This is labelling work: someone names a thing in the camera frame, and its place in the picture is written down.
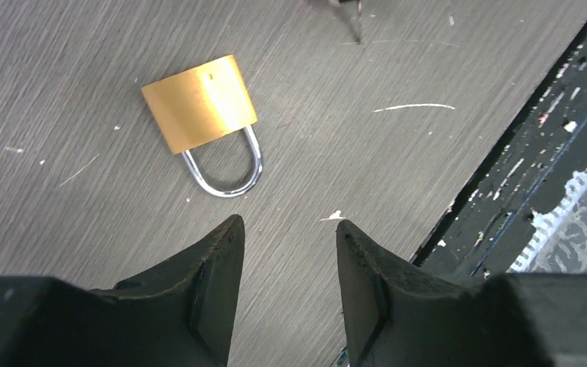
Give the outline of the silver key bunch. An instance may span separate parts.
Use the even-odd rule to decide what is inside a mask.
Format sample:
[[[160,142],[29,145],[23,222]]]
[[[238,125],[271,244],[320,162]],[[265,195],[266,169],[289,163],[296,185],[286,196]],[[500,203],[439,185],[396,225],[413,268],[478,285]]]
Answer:
[[[319,0],[309,1],[311,5],[317,5],[322,9],[331,10],[349,30],[352,36],[352,44],[362,44],[364,31],[362,23],[362,0]]]

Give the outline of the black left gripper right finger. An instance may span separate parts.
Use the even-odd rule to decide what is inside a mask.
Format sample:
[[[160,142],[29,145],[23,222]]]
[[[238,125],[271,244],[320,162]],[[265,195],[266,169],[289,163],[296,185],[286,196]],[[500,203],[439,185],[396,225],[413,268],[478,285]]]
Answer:
[[[587,366],[587,274],[501,274],[462,287],[343,220],[336,251],[353,366]]]

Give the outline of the large brass padlock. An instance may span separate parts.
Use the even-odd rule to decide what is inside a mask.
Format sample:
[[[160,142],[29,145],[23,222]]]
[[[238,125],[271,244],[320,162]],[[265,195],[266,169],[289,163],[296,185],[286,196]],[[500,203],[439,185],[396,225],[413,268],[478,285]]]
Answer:
[[[235,198],[258,183],[264,168],[261,147],[252,128],[258,117],[234,55],[142,86],[141,94],[171,153],[184,159],[204,191],[218,198]],[[192,150],[238,131],[248,142],[252,172],[238,187],[214,187],[204,177]]]

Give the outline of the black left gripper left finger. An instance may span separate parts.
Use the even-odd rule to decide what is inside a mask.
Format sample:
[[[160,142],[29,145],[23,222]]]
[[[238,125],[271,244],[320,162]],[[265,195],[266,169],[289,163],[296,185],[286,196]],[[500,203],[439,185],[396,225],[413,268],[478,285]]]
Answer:
[[[232,215],[111,289],[0,276],[0,366],[225,366],[244,253]]]

